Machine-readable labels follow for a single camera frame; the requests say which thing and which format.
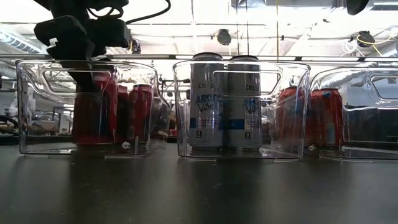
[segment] red soda can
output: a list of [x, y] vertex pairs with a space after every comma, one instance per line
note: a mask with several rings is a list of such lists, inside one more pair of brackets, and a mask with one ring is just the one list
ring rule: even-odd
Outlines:
[[343, 140], [343, 104], [333, 88], [313, 90], [307, 117], [307, 144], [339, 146]]
[[297, 91], [296, 86], [281, 90], [277, 103], [275, 124], [279, 139], [299, 139], [302, 137], [303, 105], [298, 100], [302, 95], [303, 91]]
[[150, 85], [134, 85], [129, 93], [129, 129], [127, 140], [148, 141], [150, 133], [150, 115], [152, 111], [153, 91]]
[[98, 91], [85, 92], [77, 86], [72, 139], [77, 145], [112, 144], [116, 131], [116, 107], [118, 103], [116, 79], [112, 73], [93, 74]]
[[116, 129], [116, 142], [123, 143], [127, 140], [129, 93], [127, 87], [118, 85], [118, 128]]

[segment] fluorescent light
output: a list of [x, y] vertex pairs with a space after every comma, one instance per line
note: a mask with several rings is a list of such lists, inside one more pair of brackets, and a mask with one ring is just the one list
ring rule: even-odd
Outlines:
[[192, 59], [192, 55], [176, 55], [175, 58], [176, 59], [182, 59], [182, 60], [191, 60]]
[[398, 2], [375, 2], [375, 6], [397, 6]]
[[398, 62], [398, 58], [385, 58], [385, 57], [377, 57], [377, 58], [365, 58], [366, 62]]
[[258, 57], [259, 60], [295, 60], [295, 57], [273, 57], [273, 56], [260, 56]]
[[0, 41], [16, 47], [19, 50], [23, 50], [29, 54], [43, 53], [42, 49], [39, 49], [38, 47], [33, 46], [25, 40], [22, 40], [22, 38], [18, 37], [18, 35], [16, 34], [4, 31], [3, 28], [0, 30]]
[[356, 62], [358, 57], [303, 57], [303, 61], [338, 61], [338, 62]]
[[169, 55], [106, 55], [109, 59], [134, 60], [134, 59], [169, 59]]

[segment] ceiling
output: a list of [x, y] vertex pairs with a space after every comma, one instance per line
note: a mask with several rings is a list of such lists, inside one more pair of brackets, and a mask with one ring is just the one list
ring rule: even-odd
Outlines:
[[[398, 41], [398, 1], [370, 0], [369, 7], [356, 16], [348, 15], [343, 7], [331, 6], [330, 2], [338, 0], [285, 0], [279, 1], [282, 5], [278, 8], [275, 0], [252, 0], [249, 2], [264, 1], [267, 5], [247, 9], [236, 9], [231, 5], [233, 1], [171, 0], [169, 12], [131, 24], [129, 28], [141, 45], [141, 54], [216, 52], [221, 55], [398, 57], [390, 53]], [[164, 0], [130, 0], [122, 19], [146, 16], [166, 7]], [[36, 23], [51, 18], [51, 13], [33, 0], [7, 1], [0, 7], [0, 54], [46, 54], [46, 46], [35, 38], [33, 29]], [[232, 40], [228, 46], [217, 41], [220, 29], [229, 30]], [[361, 30], [370, 31], [376, 40], [375, 47], [357, 46], [355, 39]], [[131, 52], [109, 48], [108, 54]], [[140, 62], [155, 67], [163, 78], [172, 79], [171, 67], [178, 61]], [[0, 63], [9, 67], [13, 61], [0, 60]], [[337, 65], [312, 69], [320, 72], [333, 67]]]

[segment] celsius energy drink can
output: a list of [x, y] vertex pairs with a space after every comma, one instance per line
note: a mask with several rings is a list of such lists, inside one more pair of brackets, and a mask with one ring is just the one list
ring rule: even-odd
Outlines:
[[[222, 56], [200, 53], [191, 64], [190, 125], [188, 143], [195, 148], [219, 148], [223, 145]], [[212, 61], [220, 63], [201, 63]]]
[[150, 85], [134, 85], [128, 102], [128, 142], [147, 142], [150, 133], [153, 91]]
[[308, 145], [340, 145], [343, 140], [343, 104], [337, 89], [311, 92], [306, 129]]
[[[231, 61], [258, 62], [258, 59], [241, 55]], [[229, 147], [258, 150], [262, 145], [260, 66], [231, 63], [227, 81]]]

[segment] bin handle cutout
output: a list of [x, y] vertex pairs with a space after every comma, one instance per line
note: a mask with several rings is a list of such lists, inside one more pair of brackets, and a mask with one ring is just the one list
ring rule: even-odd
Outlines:
[[[390, 97], [390, 96], [386, 95], [386, 94], [388, 94], [391, 91], [383, 90], [383, 89], [381, 89], [379, 86], [377, 86], [375, 84], [377, 81], [384, 80], [384, 79], [387, 80], [387, 83], [385, 84], [385, 86], [396, 85], [395, 89], [396, 89], [397, 94], [396, 94], [395, 97]], [[373, 75], [371, 77], [370, 81], [371, 81], [371, 86], [373, 87], [374, 92], [380, 98], [380, 100], [398, 101], [398, 83], [397, 83], [397, 79], [398, 79], [397, 75]]]
[[[58, 90], [54, 90], [54, 89], [51, 87], [51, 84], [50, 84], [50, 82], [49, 82], [49, 80], [48, 80], [48, 77], [47, 77], [46, 74], [45, 74], [46, 72], [54, 72], [54, 70], [43, 69], [43, 70], [41, 71], [41, 77], [44, 79], [44, 85], [46, 86], [46, 88], [48, 88], [48, 89], [50, 90], [51, 94], [54, 94], [54, 95], [59, 95], [59, 94], [61, 94], [61, 95], [67, 95], [68, 93], [66, 93], [65, 90], [59, 90], [59, 91], [58, 91]], [[90, 75], [93, 76], [93, 81], [95, 81], [96, 79], [101, 78], [101, 77], [96, 77], [96, 76], [95, 76], [96, 74], [106, 74], [106, 77], [102, 78], [102, 79], [104, 79], [104, 80], [102, 80], [102, 81], [105, 82], [105, 86], [103, 87], [103, 89], [102, 89], [101, 91], [96, 92], [96, 93], [99, 93], [99, 94], [102, 93], [102, 92], [104, 92], [104, 89], [106, 88], [107, 85], [109, 85], [109, 83], [110, 83], [110, 81], [111, 81], [111, 79], [112, 79], [112, 76], [113, 76], [113, 74], [112, 74], [111, 72], [109, 72], [108, 70], [100, 70], [100, 69], [97, 69], [97, 70], [73, 70], [73, 72], [78, 72], [78, 73], [90, 73]], [[71, 91], [69, 92], [69, 94], [75, 95], [76, 92], [75, 92], [75, 90], [72, 90], [72, 89], [71, 89]]]
[[280, 83], [280, 81], [281, 81], [281, 79], [282, 79], [282, 74], [281, 74], [279, 71], [275, 71], [275, 70], [260, 70], [260, 71], [216, 70], [216, 71], [214, 71], [214, 72], [210, 75], [211, 81], [214, 82], [214, 83], [216, 83], [216, 88], [219, 88], [219, 86], [220, 86], [220, 83], [217, 82], [217, 79], [216, 79], [216, 77], [215, 77], [215, 74], [216, 74], [216, 73], [227, 73], [227, 74], [228, 74], [228, 73], [259, 73], [259, 74], [260, 74], [260, 77], [261, 77], [261, 74], [262, 74], [262, 73], [266, 73], [266, 74], [276, 74], [276, 75], [277, 75], [277, 81], [276, 81], [274, 87], [272, 88], [271, 91], [267, 91], [267, 92], [261, 91], [260, 94], [262, 94], [262, 95], [263, 95], [263, 94], [265, 94], [265, 95], [272, 95], [272, 94], [274, 94], [276, 88], [279, 86], [279, 83]]

